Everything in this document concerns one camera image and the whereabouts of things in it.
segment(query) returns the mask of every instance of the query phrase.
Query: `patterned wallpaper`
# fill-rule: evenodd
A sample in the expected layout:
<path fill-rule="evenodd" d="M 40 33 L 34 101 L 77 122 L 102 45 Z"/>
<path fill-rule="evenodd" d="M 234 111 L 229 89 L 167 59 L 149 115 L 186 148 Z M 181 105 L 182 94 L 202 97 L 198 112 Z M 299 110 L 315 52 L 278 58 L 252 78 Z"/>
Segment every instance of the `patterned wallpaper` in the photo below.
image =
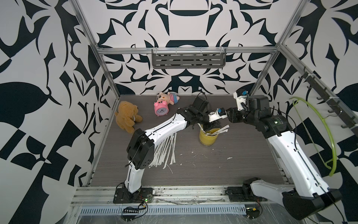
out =
<path fill-rule="evenodd" d="M 274 46 L 299 0 L 80 0 L 99 47 Z M 106 55 L 120 94 L 250 90 L 268 54 L 228 54 L 223 69 L 154 70 L 150 55 Z"/>
<path fill-rule="evenodd" d="M 358 112 L 357 18 L 357 1 L 312 0 L 286 42 L 355 113 Z M 358 221 L 358 202 L 353 200 L 358 198 L 358 138 L 348 128 L 341 128 L 344 123 L 340 118 L 325 119 L 333 134 L 338 156 L 336 172 L 330 177 L 330 170 L 323 165 L 289 98 L 299 96 L 306 99 L 323 117 L 329 115 L 330 107 L 322 100 L 317 100 L 319 95 L 307 88 L 309 84 L 299 79 L 301 75 L 282 55 L 270 69 L 269 76 L 272 84 L 264 82 L 256 94 L 267 94 L 272 107 L 288 113 L 295 120 L 298 141 L 311 163 L 329 186 L 339 189 L 343 195 L 342 201 L 337 203 L 338 208 L 347 221 Z M 297 108 L 321 156 L 328 161 L 332 158 L 332 150 L 322 122 L 303 102 L 299 102 Z M 319 214 L 321 221 L 342 223 L 342 217 L 334 206 Z"/>
<path fill-rule="evenodd" d="M 271 46 L 298 0 L 80 0 L 100 47 Z"/>
<path fill-rule="evenodd" d="M 251 90 L 268 53 L 235 53 L 226 56 L 221 69 L 153 69 L 151 55 L 105 55 L 106 65 L 121 94 L 232 94 L 238 88 Z"/>
<path fill-rule="evenodd" d="M 0 1 L 1 223 L 56 223 L 115 96 L 67 0 Z"/>

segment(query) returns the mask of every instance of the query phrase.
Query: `gray wooden floor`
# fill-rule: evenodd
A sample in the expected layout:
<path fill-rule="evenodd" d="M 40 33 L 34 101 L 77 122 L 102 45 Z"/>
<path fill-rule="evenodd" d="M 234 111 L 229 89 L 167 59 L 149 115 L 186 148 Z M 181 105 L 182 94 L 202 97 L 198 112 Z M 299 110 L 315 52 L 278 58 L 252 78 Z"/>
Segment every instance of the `gray wooden floor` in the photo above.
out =
<path fill-rule="evenodd" d="M 195 96 L 181 96 L 175 105 L 169 105 L 169 114 L 157 117 L 154 114 L 155 96 L 122 95 L 121 100 L 129 101 L 139 108 L 143 117 L 134 128 L 146 130 L 169 119 L 178 107 L 194 101 Z M 236 107 L 232 96 L 208 96 L 212 108 Z M 227 119 L 229 131 L 220 134 L 212 146 L 199 141 L 199 127 L 194 126 L 178 132 L 175 146 L 176 163 L 166 167 L 146 168 L 142 185 L 237 185 L 242 181 L 260 177 L 282 184 L 283 179 L 272 157 L 266 140 L 253 126 L 244 123 L 232 124 Z M 126 149 L 131 134 L 120 129 L 115 120 L 111 125 L 91 186 L 116 186 L 126 179 L 128 163 Z"/>

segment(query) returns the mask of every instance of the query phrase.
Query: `yellow can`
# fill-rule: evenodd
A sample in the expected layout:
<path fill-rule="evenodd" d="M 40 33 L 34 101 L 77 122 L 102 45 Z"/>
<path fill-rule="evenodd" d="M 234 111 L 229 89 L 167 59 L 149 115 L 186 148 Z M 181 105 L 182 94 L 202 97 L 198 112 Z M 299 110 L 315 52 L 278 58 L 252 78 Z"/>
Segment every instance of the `yellow can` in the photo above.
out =
<path fill-rule="evenodd" d="M 218 130 L 220 130 L 220 128 L 214 128 L 214 129 L 211 129 L 210 131 L 207 131 L 206 133 L 212 134 Z M 203 145 L 210 146 L 210 145 L 214 144 L 214 142 L 216 141 L 216 138 L 218 137 L 219 134 L 214 135 L 214 136 L 207 136 L 206 133 L 200 129 L 199 139 Z"/>

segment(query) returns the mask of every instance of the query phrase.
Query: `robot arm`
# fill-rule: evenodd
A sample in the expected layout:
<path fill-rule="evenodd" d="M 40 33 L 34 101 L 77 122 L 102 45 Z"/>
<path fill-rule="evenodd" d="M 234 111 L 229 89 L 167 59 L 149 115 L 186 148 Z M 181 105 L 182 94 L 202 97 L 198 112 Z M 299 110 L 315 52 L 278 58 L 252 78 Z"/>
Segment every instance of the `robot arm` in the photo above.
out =
<path fill-rule="evenodd" d="M 316 172 L 286 118 L 271 115 L 266 96 L 246 96 L 244 90 L 238 90 L 234 93 L 234 99 L 237 108 L 227 110 L 230 122 L 245 122 L 262 132 L 269 146 L 282 159 L 295 184 L 293 188 L 252 178 L 244 182 L 244 191 L 284 206 L 297 220 L 321 211 L 342 198 L 339 190 L 330 189 Z"/>
<path fill-rule="evenodd" d="M 190 125 L 199 123 L 203 125 L 204 130 L 209 130 L 215 120 L 227 117 L 223 108 L 204 113 L 207 103 L 197 97 L 193 104 L 178 109 L 170 119 L 160 125 L 145 131 L 137 129 L 134 132 L 127 147 L 130 162 L 125 181 L 125 187 L 131 194 L 141 187 L 144 169 L 152 162 L 157 144 Z"/>
<path fill-rule="evenodd" d="M 312 164 L 295 139 L 295 133 L 282 115 L 272 115 L 266 96 L 247 96 L 246 91 L 234 93 L 237 108 L 217 109 L 204 113 L 207 102 L 196 98 L 192 105 L 178 109 L 176 114 L 162 124 L 134 132 L 128 145 L 129 170 L 125 187 L 132 194 L 141 187 L 144 169 L 152 162 L 157 144 L 173 133 L 190 125 L 200 123 L 209 130 L 220 118 L 230 122 L 244 122 L 256 127 L 266 138 L 285 164 L 295 187 L 267 183 L 259 178 L 244 181 L 246 195 L 259 196 L 274 201 L 286 208 L 292 217 L 301 220 L 323 210 L 342 198 L 339 190 L 330 189 L 315 171 Z"/>

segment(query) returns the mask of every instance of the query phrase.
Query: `pink stuffed toy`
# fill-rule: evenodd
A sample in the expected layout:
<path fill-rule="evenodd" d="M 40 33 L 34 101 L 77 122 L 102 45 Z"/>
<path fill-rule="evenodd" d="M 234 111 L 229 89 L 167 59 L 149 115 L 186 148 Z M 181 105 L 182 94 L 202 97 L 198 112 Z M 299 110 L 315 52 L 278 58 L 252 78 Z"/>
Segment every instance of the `pink stuffed toy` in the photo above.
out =
<path fill-rule="evenodd" d="M 168 92 L 168 94 L 160 92 L 159 95 L 157 95 L 157 101 L 159 100 L 165 100 L 167 103 L 174 105 L 178 102 L 180 98 L 176 95 L 175 92 Z"/>

